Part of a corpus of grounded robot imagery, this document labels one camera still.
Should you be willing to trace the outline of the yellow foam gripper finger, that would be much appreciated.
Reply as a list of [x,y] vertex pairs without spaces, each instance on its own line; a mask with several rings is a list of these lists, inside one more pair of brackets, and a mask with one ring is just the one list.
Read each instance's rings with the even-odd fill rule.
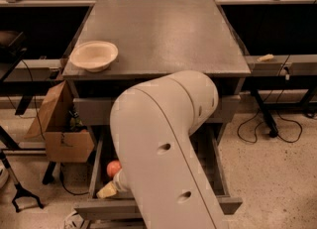
[[104,185],[97,193],[96,196],[98,198],[104,199],[117,194],[117,188],[112,181],[109,181],[106,185]]

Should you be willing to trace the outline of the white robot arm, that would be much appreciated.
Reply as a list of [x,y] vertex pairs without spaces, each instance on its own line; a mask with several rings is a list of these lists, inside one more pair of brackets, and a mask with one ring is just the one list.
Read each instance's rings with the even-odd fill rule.
[[190,142],[217,105],[214,82],[194,70],[140,83],[114,102],[119,182],[132,191],[147,229],[229,229]]

